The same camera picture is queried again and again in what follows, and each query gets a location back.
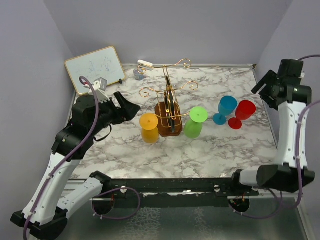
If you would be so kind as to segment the red wine glass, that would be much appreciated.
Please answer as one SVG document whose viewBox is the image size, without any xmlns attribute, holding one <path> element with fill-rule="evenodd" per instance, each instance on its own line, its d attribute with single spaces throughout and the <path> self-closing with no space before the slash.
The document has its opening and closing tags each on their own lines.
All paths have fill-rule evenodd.
<svg viewBox="0 0 320 240">
<path fill-rule="evenodd" d="M 228 120 L 228 125 L 234 130 L 239 130 L 243 121 L 248 120 L 255 112 L 257 108 L 256 105 L 249 100 L 242 100 L 235 111 L 235 117 Z"/>
</svg>

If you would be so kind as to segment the blue wine glass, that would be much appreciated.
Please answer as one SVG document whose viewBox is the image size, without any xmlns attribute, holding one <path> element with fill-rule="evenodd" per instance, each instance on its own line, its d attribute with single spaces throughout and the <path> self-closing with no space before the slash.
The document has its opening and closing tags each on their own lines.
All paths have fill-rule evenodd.
<svg viewBox="0 0 320 240">
<path fill-rule="evenodd" d="M 238 106 L 237 100 L 233 96 L 226 95 L 221 98 L 218 105 L 218 113 L 212 119 L 216 125 L 222 126 L 227 122 L 229 116 Z"/>
</svg>

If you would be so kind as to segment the green wine glass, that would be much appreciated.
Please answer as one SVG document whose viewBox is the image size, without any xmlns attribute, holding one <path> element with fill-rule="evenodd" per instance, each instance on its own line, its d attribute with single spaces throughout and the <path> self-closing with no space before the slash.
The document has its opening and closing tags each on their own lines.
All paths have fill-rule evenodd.
<svg viewBox="0 0 320 240">
<path fill-rule="evenodd" d="M 203 123 L 208 119 L 208 112 L 204 107 L 196 106 L 190 110 L 190 119 L 184 126 L 184 135 L 190 139 L 198 138 L 202 132 Z"/>
</svg>

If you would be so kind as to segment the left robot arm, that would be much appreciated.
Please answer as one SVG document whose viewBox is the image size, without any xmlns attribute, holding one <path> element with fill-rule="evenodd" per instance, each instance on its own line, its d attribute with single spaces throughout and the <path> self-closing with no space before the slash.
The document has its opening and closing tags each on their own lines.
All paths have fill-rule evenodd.
<svg viewBox="0 0 320 240">
<path fill-rule="evenodd" d="M 71 108 L 72 118 L 55 137 L 46 172 L 28 205 L 12 214 L 11 222 L 39 240 L 55 240 L 67 226 L 71 216 L 89 199 L 106 197 L 111 178 L 96 171 L 72 193 L 61 197 L 75 168 L 94 145 L 95 136 L 110 125 L 131 121 L 140 106 L 114 93 L 119 106 L 111 98 L 96 100 L 93 95 L 78 97 Z"/>
</svg>

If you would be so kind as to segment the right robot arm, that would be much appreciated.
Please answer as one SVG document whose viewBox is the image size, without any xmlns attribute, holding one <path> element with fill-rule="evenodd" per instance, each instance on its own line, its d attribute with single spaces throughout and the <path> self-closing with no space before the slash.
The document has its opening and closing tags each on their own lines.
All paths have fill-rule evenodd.
<svg viewBox="0 0 320 240">
<path fill-rule="evenodd" d="M 303 66 L 302 60 L 283 59 L 277 72 L 269 70 L 251 90 L 279 113 L 278 147 L 273 163 L 232 175 L 229 189 L 234 195 L 242 195 L 248 186 L 295 193 L 314 181 L 305 148 L 312 89 L 301 84 Z"/>
</svg>

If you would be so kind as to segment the yellow wine glass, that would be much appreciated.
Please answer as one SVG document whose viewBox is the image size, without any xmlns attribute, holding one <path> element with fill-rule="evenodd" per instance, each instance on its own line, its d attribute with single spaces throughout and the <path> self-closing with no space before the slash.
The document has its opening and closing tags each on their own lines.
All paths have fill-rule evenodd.
<svg viewBox="0 0 320 240">
<path fill-rule="evenodd" d="M 145 143 L 155 144 L 158 141 L 158 123 L 158 117 L 153 113 L 145 113 L 140 117 L 141 137 Z"/>
</svg>

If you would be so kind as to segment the white eraser block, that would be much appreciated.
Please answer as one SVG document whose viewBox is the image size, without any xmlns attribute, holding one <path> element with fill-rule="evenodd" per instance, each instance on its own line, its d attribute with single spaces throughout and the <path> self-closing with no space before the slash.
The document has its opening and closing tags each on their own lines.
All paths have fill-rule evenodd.
<svg viewBox="0 0 320 240">
<path fill-rule="evenodd" d="M 151 62 L 145 61 L 145 60 L 141 60 L 139 59 L 137 61 L 138 65 L 142 65 L 142 66 L 147 66 L 147 67 L 153 67 L 154 65 Z"/>
</svg>

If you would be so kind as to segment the small whiteboard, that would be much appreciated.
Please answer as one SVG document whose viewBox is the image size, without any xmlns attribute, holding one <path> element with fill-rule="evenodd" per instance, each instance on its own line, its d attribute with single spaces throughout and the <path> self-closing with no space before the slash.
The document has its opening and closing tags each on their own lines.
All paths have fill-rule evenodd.
<svg viewBox="0 0 320 240">
<path fill-rule="evenodd" d="M 64 62 L 64 66 L 78 95 L 87 94 L 89 91 L 80 83 L 80 76 L 84 76 L 91 83 L 103 78 L 107 80 L 108 85 L 126 79 L 123 66 L 113 46 L 68 59 Z"/>
</svg>

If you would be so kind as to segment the black front mounting rail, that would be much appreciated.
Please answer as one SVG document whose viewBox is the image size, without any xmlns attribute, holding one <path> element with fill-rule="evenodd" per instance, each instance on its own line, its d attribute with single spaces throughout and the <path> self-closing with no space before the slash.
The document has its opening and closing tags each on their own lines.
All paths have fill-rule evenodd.
<svg viewBox="0 0 320 240">
<path fill-rule="evenodd" d="M 99 171 L 91 177 L 102 184 L 102 199 L 98 206 L 115 208 L 187 208 L 228 207 L 229 197 L 256 197 L 258 191 L 239 185 L 233 178 L 111 178 Z"/>
</svg>

